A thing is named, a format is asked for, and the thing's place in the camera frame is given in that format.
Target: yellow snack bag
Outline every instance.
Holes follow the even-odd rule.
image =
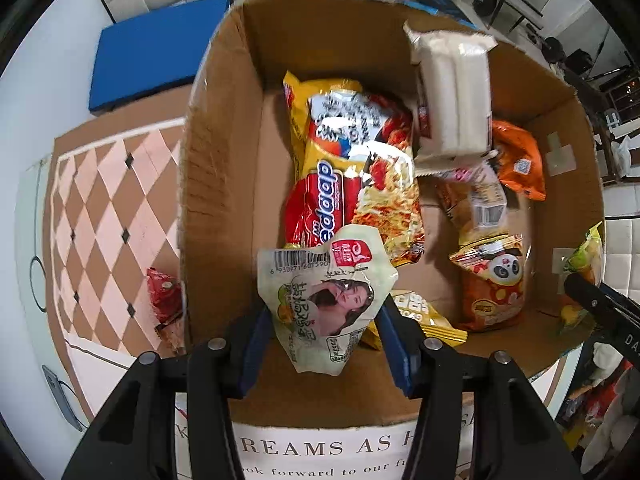
[[[300,179],[305,160],[305,146],[309,130],[309,98],[331,90],[353,90],[362,92],[362,85],[353,79],[314,79],[300,82],[291,72],[283,79],[284,95],[289,107],[291,147],[293,149],[293,177]]]
[[[596,286],[600,285],[604,273],[604,251],[602,238],[598,232],[601,223],[598,222],[589,229],[580,247],[564,263],[565,273],[579,272],[585,280]],[[577,326],[588,314],[588,311],[566,294],[562,295],[561,301],[560,319],[562,325],[560,332],[564,332]]]
[[[394,298],[400,314],[415,319],[425,336],[436,337],[452,347],[462,345],[466,341],[464,330],[453,328],[446,317],[439,314],[431,303],[416,292],[392,290],[391,297]],[[375,322],[369,323],[361,341],[376,350],[382,350],[382,342]]]

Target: yellow noodle package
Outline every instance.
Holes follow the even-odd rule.
[[[392,290],[396,306],[405,317],[415,319],[427,337],[436,337],[449,346],[462,345],[466,341],[466,332],[453,328],[449,320],[438,313],[431,303],[412,290]],[[361,341],[376,350],[382,350],[382,342],[376,324],[367,326]]]

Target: snack package with woman photo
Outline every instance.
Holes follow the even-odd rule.
[[[314,248],[258,253],[258,293],[297,372],[339,375],[397,278],[369,226],[347,225]]]

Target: snack bag with panda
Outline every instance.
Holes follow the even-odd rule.
[[[452,254],[463,275],[463,322],[457,328],[483,332],[519,322],[524,306],[522,235],[480,240]]]

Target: white wall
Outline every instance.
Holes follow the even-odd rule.
[[[31,463],[60,478],[77,437],[68,432],[44,381],[18,298],[14,204],[20,172],[52,149],[87,110],[95,49],[111,23],[100,0],[55,0],[0,76],[0,412]]]

